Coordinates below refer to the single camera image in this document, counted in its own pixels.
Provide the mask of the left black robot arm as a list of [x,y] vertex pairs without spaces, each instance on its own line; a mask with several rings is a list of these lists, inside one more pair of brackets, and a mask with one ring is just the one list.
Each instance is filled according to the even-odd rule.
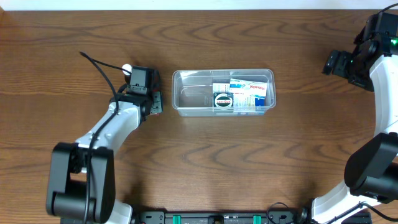
[[52,151],[45,209],[62,223],[133,222],[133,208],[116,200],[114,157],[126,138],[163,108],[158,70],[134,66],[125,73],[125,84],[95,126]]

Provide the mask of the white Panadol box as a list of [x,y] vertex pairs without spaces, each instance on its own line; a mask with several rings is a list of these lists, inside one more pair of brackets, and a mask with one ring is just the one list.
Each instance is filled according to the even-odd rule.
[[234,94],[265,98],[267,95],[267,83],[232,78],[229,83],[229,91]]

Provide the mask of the dark syrup bottle white cap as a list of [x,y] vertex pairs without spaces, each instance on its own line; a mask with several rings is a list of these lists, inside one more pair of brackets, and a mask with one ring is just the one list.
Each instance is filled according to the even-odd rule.
[[126,64],[124,64],[122,66],[122,70],[123,70],[125,82],[130,84],[131,73],[132,73],[132,65],[126,63]]

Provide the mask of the tall blue medicine box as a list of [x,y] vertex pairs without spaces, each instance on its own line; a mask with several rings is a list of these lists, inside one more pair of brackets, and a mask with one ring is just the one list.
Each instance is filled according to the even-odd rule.
[[[212,97],[214,93],[231,93],[229,91],[229,83],[213,83]],[[233,94],[233,105],[230,108],[215,108],[214,110],[225,110],[227,113],[250,113],[255,112],[262,106],[265,106],[264,98],[256,98],[250,95]]]

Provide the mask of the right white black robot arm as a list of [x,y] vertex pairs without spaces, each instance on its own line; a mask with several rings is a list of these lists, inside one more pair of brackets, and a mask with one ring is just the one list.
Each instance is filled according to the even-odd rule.
[[373,34],[358,37],[353,53],[329,59],[325,74],[347,78],[374,93],[376,125],[373,138],[350,156],[344,179],[304,208],[297,223],[343,223],[368,208],[397,200],[397,37]]

